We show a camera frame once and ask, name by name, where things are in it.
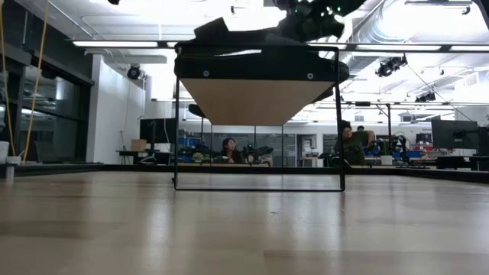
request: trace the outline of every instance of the camera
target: camera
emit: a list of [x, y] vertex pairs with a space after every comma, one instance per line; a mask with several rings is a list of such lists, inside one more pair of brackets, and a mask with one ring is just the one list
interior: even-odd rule
[[128, 78], [132, 80], [143, 79], [146, 73], [141, 70], [140, 64], [131, 64], [131, 68], [128, 70]]

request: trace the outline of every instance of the track light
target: track light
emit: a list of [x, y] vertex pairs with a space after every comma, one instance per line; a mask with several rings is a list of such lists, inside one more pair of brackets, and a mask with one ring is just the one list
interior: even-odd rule
[[416, 100], [414, 102], [433, 102], [435, 100], [436, 100], [435, 93], [429, 92], [425, 95], [422, 95], [422, 96], [416, 98]]
[[381, 66], [375, 72], [379, 77], [388, 77], [398, 71], [402, 66], [407, 65], [406, 54], [402, 57], [391, 57], [381, 62]]

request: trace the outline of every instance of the wooden panel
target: wooden panel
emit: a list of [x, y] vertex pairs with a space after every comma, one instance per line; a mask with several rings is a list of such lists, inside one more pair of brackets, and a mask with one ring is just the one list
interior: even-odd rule
[[333, 82], [181, 79], [213, 125], [281, 126]]

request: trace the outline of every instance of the computer monitor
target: computer monitor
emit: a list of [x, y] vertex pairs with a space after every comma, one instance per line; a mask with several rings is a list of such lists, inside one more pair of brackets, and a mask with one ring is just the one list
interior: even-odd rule
[[431, 121], [433, 146], [445, 149], [479, 149], [475, 121]]
[[175, 144], [175, 124], [175, 118], [141, 119], [139, 126], [139, 138], [150, 143], [152, 141], [154, 126], [155, 144]]

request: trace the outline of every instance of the man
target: man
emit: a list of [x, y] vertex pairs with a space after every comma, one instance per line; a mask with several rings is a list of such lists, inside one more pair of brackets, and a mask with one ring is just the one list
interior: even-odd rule
[[[369, 145], [375, 139], [373, 131], [356, 131], [351, 130], [350, 122], [342, 121], [342, 138], [345, 159], [351, 165], [363, 165], [365, 163], [364, 146]], [[338, 142], [335, 145], [335, 152], [339, 151]]]

